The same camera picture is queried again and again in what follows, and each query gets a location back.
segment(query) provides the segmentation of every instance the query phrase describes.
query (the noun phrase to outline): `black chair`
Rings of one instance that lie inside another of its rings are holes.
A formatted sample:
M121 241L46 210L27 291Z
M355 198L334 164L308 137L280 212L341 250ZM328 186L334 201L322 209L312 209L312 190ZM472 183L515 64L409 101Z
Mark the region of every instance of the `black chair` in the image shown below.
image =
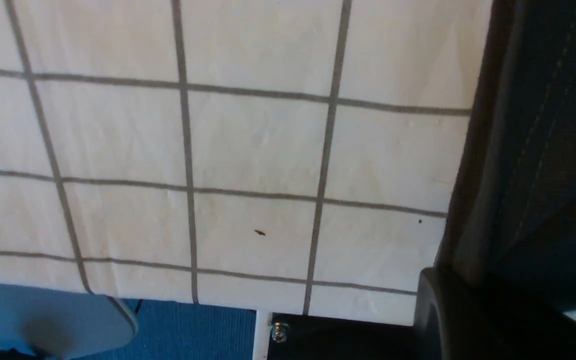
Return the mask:
M278 315L269 359L576 359L576 0L496 0L414 326Z

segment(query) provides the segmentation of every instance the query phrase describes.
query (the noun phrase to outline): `bolt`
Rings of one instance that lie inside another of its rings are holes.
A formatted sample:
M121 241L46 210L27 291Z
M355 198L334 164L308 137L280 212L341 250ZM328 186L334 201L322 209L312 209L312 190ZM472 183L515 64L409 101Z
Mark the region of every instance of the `bolt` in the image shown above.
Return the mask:
M287 323L276 322L270 326L270 339L277 344L285 343L288 340L290 326Z

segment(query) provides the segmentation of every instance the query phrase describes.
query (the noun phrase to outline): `blue floor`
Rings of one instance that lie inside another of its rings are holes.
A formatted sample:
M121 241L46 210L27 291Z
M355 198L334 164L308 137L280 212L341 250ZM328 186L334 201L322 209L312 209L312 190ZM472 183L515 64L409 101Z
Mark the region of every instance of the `blue floor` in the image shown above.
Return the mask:
M135 309L136 300L126 301ZM251 310L144 300L139 333L128 345L82 360L250 360L255 332Z

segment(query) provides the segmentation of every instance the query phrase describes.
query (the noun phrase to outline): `stitching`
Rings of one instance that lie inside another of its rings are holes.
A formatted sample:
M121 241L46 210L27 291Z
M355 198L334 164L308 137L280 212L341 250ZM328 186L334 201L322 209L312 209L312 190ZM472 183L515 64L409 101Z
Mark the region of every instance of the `stitching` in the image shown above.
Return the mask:
M550 129L548 130L548 137L546 137L546 143L543 146L543 150L541 151L541 155L539 157L539 164L537 165L537 171L535 171L534 174L534 178L532 179L532 182L530 184L530 192L528 192L528 199L526 200L526 203L523 207L523 211L521 213L521 221L519 221L519 226L517 226L517 230L514 233L514 239L512 240L512 243L517 242L517 239L519 238L519 233L521 232L522 228L524 227L524 221L526 219L526 215L528 214L528 209L530 209L530 203L532 203L533 201L533 193L535 191L535 184L537 183L537 179L539 179L539 174L542 170L542 163L544 162L544 156L546 155L546 152L548 151L548 143L551 140L551 136L553 136L553 130L555 128L555 124L557 124L557 119L559 118L560 115L560 111L562 111L562 107L564 105L564 102L566 100L566 96L569 93L569 86L566 86L566 89L564 90L564 95L563 98L561 100L561 102L559 103L559 107L557 109L557 112L555 112L555 115L552 119L552 123L550 125Z
M503 209L506 205L506 199L508 197L508 193L510 192L510 187L512 187L515 180L517 179L517 168L519 167L519 165L521 164L522 160L524 159L524 157L526 155L526 149L528 148L528 145L530 145L531 139L532 139L533 135L535 134L535 130L537 129L537 125L539 125L539 122L541 121L541 118L542 118L542 114L544 113L544 107L546 107L546 102L548 101L548 98L550 98L551 88L553 86L553 83L555 82L555 80L557 79L557 77L560 74L560 70L562 69L563 59L568 52L568 46L570 43L570 39L572 38L572 31L575 27L575 23L576 23L576 8L574 9L573 20L570 23L568 30L567 30L566 41L564 42L564 47L562 48L561 55L560 55L559 59L557 59L557 62L556 62L557 67L555 68L555 70L553 70L552 78L550 79L550 82L546 85L546 92L545 92L544 97L543 97L543 102L541 103L541 105L539 107L539 111L537 112L537 116L535 116L534 121L532 123L532 127L530 128L530 131L528 132L528 136L526 137L525 142L523 144L523 147L521 148L521 155L519 155L519 157L517 158L517 162L515 162L514 167L512 168L512 176L510 176L510 181L508 182L508 185L505 188L505 192L503 192L503 197L501 198L501 202L499 203L499 210L496 213L497 216L501 215L501 212L503 211Z

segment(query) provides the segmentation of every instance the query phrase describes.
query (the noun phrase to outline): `grid paper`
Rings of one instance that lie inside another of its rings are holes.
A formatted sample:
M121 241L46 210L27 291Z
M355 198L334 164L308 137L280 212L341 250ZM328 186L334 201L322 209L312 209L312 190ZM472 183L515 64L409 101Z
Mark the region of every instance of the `grid paper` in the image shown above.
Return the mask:
M231 278L240 278L244 280L259 280L271 281L279 283L294 283L305 285L304 299L302 302L302 313L309 314L311 308L311 296L313 293L313 286L317 287L332 287L338 289L355 289L366 290L369 292L380 292L386 294L400 294L404 296L414 296L416 292L411 289L398 289L395 287L384 287L379 285L368 285L354 282L343 281L327 281L317 280L316 265L318 260L318 243L320 241L320 227L322 225L322 212L325 205L357 208L366 210L380 210L387 212L398 212L404 214L414 214L429 218L444 219L446 217L445 211L436 209L423 209L407 205L398 205L395 203L378 203L370 201L357 201L342 198L327 197L327 180L329 174L329 164L331 157L331 150L333 148L334 127L336 123L336 114L339 111L339 106L352 107L357 109L366 109L371 111L388 112L393 114L414 114L425 116L443 116L443 117L462 117L467 118L470 110L467 108L454 108L454 107L429 107L418 105L395 105L380 103L372 100L361 100L356 98L343 98L340 96L340 86L342 82L343 64L345 53L347 51L346 42L349 32L349 24L352 14L352 0L343 0L341 6L340 21L338 23L338 35L336 43L336 51L334 55L334 66L332 73L332 82L329 95L313 95L310 93L300 93L291 91L280 91L270 89L252 89L240 88L231 86L221 86L214 84L198 84L188 81L186 74L186 59L185 53L185 35L183 34L183 7L180 0L172 0L171 13L172 13L172 27L174 32L174 46L176 50L176 63L178 71L178 81L171 80L149 80L137 79L126 77L110 77L101 75L84 75L77 73L57 73L57 72L35 72L31 65L31 60L28 54L28 48L25 43L20 21L18 18L18 2L13 0L5 0L5 9L9 18L10 26L13 30L14 40L18 47L18 54L21 59L22 70L9 70L0 68L0 77L25 80L36 118L39 124L39 130L43 138L45 150L50 163L52 173L50 175L39 173L27 173L23 171L14 170L0 170L0 177L6 178L23 178L37 182L54 183L59 202L61 204L64 221L67 227L67 233L70 237L73 256L54 255L49 253L35 253L23 251L4 251L0 250L0 256L14 257L14 258L27 258L27 259L47 259L57 262L66 262L77 266L78 275L83 289L90 294L93 294L89 284L89 277L87 276L87 268L85 264L119 264L129 265L131 267L145 267L152 269L167 269L171 271L185 272L190 274L191 284L191 298L193 303L201 303L202 299L198 292L198 274L218 275ZM110 86L134 87L138 89L169 89L178 91L181 107L181 121L183 129L183 139L179 139L183 143L183 153L185 157L185 185L163 183L163 182L150 182L142 180L131 180L123 178L83 178L63 175L60 171L60 164L58 156L53 145L49 125L47 124L46 115L44 114L44 105L38 90L38 84L42 82L57 82L57 83L82 83L82 84L100 84ZM318 174L318 187L316 194L295 194L295 193L273 193L265 191L249 191L242 189L228 189L228 188L213 188L196 186L194 183L194 166L192 154L192 129L191 129L191 104L189 104L188 92L198 92L207 94L224 94L229 96L243 96L243 97L256 97L256 98L270 98L279 100L291 100L299 102L318 103L327 106L327 117L325 121L325 135L323 141L323 149L320 160L320 172ZM189 246L190 246L190 265L168 264L160 262L147 262L134 259L119 259L114 257L90 257L82 255L80 240L71 214L72 205L69 203L69 196L67 195L67 184L83 184L95 185L99 187L137 187L144 189L160 189L170 192L184 193L187 199L187 220L189 231ZM245 199L267 199L275 201L297 201L304 203L312 203L314 205L313 222L311 227L310 239L310 254L308 257L307 276L306 278L296 278L290 276L276 276L276 275L259 275L254 273L243 273L238 271L227 271L224 269L211 269L202 268L198 264L197 255L197 228L196 228L196 203L195 194L213 194L218 196L241 197Z

